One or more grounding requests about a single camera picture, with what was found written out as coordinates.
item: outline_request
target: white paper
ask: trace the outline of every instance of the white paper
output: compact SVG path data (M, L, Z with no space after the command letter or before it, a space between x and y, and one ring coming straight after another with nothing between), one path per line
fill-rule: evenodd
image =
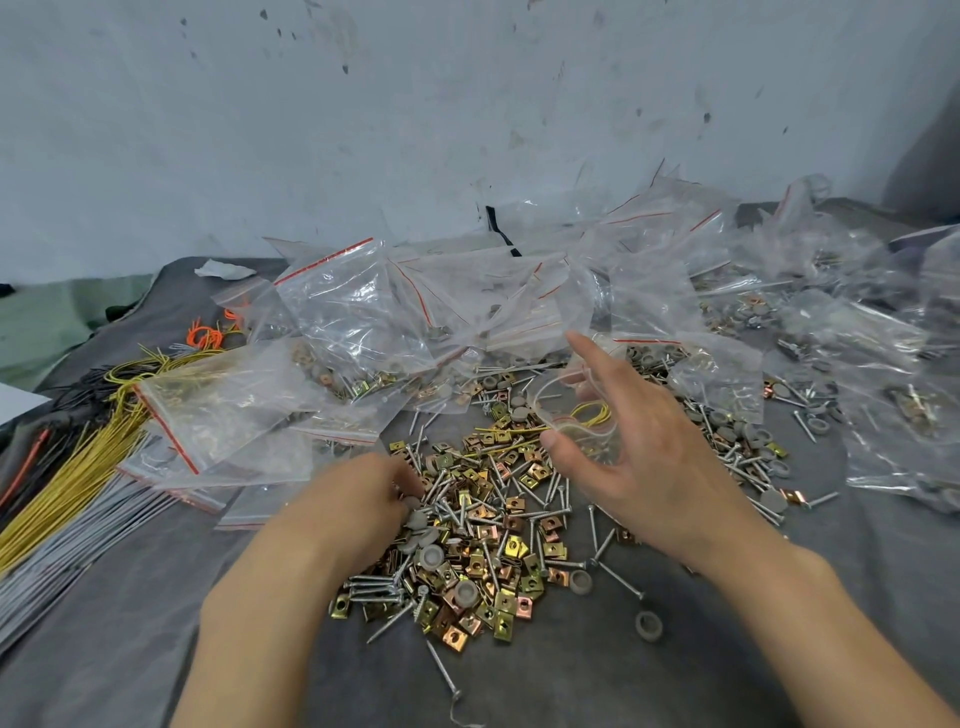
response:
M8 423L24 412L29 412L34 407L41 406L46 401L50 401L50 398L35 395L33 392L24 392L22 389L0 382L0 425Z
M233 265L233 263L222 263L219 260L210 259L200 268L194 268L193 272L201 278L215 278L223 280L243 280L249 278L256 271L245 268L242 265Z

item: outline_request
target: white wall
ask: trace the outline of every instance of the white wall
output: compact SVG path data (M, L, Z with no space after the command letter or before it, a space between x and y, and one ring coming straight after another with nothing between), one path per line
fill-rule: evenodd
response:
M958 31L956 0L0 0L0 279L422 240L663 157L878 202Z

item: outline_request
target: person's left hand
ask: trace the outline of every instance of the person's left hand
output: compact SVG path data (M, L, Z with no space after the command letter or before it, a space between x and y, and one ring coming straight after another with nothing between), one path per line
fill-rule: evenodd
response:
M398 457L368 454L326 469L267 522L206 606L288 590L323 603L383 555L409 515L401 495L422 497L423 486Z

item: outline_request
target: gray cloth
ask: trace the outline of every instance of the gray cloth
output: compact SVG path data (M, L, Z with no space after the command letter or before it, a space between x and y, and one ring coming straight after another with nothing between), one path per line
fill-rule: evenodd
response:
M49 383L122 362L148 346L182 341L190 321L212 321L212 292L188 258L164 268L133 315L71 353ZM236 260L275 275L282 261ZM472 412L471 418L479 417ZM402 439L409 415L384 439ZM472 422L441 417L427 431L454 440ZM808 497L842 491L812 512L791 511L783 532L824 554L880 630L931 685L960 707L960 523L908 498L847 489L836 433L816 446L771 403L767 426L792 454L794 487ZM583 502L564 541L589 552ZM0 671L0 728L155 728L169 718L189 661L197 612L236 558L242 534L211 532L214 517L175 506L110 551L35 629ZM600 518L601 531L610 524ZM634 631L639 604L605 573L588 597L551 588L514 643L489 634L462 655L438 647L467 697L464 722L563 726L771 726L797 719L770 669L712 587L648 546L613 546L610 565L647 592L663 640ZM785 624L783 629L791 629ZM356 614L327 621L317 640L306 725L448 726L449 695L423 636L404 620L373 645Z

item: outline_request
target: green surface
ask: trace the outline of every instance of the green surface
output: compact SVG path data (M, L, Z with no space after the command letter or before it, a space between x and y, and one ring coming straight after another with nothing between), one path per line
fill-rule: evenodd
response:
M135 303L153 276L66 280L0 299L0 381L33 390L71 349L107 322L105 309Z

